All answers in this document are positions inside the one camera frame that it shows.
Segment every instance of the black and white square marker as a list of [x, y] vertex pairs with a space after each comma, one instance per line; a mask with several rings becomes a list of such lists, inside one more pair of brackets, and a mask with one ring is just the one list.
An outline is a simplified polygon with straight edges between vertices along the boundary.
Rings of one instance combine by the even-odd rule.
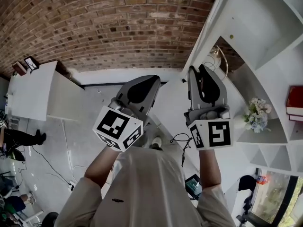
[[197, 126], [194, 125], [193, 127], [191, 127], [190, 131], [191, 131], [191, 134], [192, 134], [193, 139], [195, 141], [196, 147], [197, 148], [203, 148], [204, 145], [203, 145], [203, 142], [202, 142], [202, 139], [201, 139], [201, 136], [199, 134]]
[[125, 149], [130, 147], [136, 139], [138, 139], [141, 136], [141, 126], [139, 126], [130, 136], [128, 136], [124, 141], [123, 145]]
[[229, 122], [208, 122], [209, 146], [226, 146], [231, 144]]
[[114, 139], [119, 139], [128, 121], [129, 118], [109, 110], [98, 125], [97, 130], [113, 137]]
[[114, 142], [114, 141], [112, 141], [112, 140], [110, 140], [110, 139], [108, 139], [108, 138], [106, 138], [106, 137], [104, 137], [103, 135], [100, 135], [100, 134], [98, 134], [98, 133], [97, 133], [97, 135], [98, 135], [99, 138], [100, 138], [104, 143], [106, 143], [107, 145], [112, 146], [112, 147], [115, 147], [115, 148], [117, 148], [117, 149], [120, 149], [120, 147], [118, 146], [118, 144], [117, 144], [116, 142]]

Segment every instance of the black device with screen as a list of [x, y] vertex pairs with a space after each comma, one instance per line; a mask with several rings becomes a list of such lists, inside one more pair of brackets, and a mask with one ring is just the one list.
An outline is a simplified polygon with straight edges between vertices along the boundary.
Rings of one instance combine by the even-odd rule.
[[202, 192], [202, 186], [200, 184], [200, 177], [198, 177], [196, 174], [194, 174], [190, 178], [186, 179], [185, 180], [185, 189], [193, 199], [198, 200], [198, 198]]

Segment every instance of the shirt sleeve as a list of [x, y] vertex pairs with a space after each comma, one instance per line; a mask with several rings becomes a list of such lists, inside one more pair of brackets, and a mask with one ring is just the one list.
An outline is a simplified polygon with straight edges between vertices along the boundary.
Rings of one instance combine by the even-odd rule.
[[81, 178], [60, 212], [55, 227], [88, 227], [102, 201], [99, 185]]
[[201, 217], [213, 227], [235, 227], [226, 206], [221, 185], [217, 185], [203, 189], [199, 197], [197, 210]]

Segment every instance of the book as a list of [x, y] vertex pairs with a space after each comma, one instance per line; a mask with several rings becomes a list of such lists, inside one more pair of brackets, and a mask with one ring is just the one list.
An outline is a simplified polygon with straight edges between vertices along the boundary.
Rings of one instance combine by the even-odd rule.
[[291, 121], [303, 121], [303, 116], [289, 114], [289, 120]]
[[291, 86], [286, 102], [287, 114], [303, 116], [303, 86]]
[[24, 76], [27, 73], [27, 70], [18, 61], [12, 65], [12, 68], [21, 76]]

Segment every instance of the white vase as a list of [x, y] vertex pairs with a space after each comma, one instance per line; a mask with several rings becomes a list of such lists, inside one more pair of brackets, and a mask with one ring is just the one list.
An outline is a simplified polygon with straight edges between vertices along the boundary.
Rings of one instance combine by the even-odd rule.
[[246, 123], [244, 122], [243, 115], [239, 114], [233, 118], [233, 123], [235, 129], [242, 129], [245, 127]]

